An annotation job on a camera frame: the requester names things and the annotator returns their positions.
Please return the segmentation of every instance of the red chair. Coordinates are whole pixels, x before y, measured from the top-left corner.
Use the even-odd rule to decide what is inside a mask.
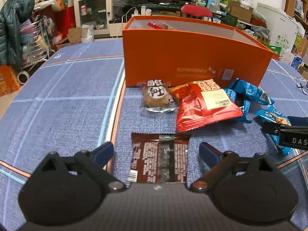
[[[191,4],[185,4],[181,8],[181,12],[180,12],[181,17],[182,17],[183,13],[189,14],[190,16],[194,16],[194,17],[210,17],[213,21],[212,12],[206,7],[201,7],[201,6],[191,5]]]

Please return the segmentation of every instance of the screw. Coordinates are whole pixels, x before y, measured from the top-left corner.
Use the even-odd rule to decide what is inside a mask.
[[[195,181],[192,186],[197,190],[205,190],[208,184],[205,181]]]
[[[113,191],[119,191],[122,190],[125,185],[120,181],[112,181],[108,184],[108,187]]]

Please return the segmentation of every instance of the red bag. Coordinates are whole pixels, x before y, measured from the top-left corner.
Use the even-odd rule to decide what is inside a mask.
[[[190,92],[183,97],[177,114],[178,132],[243,115],[242,110],[213,79],[188,85]]]

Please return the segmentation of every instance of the orange shoe box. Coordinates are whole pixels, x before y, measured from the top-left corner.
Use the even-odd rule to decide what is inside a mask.
[[[0,96],[17,91],[20,86],[12,67],[10,65],[0,66]]]
[[[153,29],[164,21],[176,30]],[[169,16],[136,16],[123,29],[126,85],[161,79],[177,86],[214,79],[221,87],[240,78],[258,86],[273,52],[224,24]]]

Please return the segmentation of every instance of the puffer jacket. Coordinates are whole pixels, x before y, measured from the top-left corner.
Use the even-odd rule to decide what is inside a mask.
[[[30,18],[34,0],[7,0],[0,11],[0,65],[20,70],[22,49],[19,26]]]

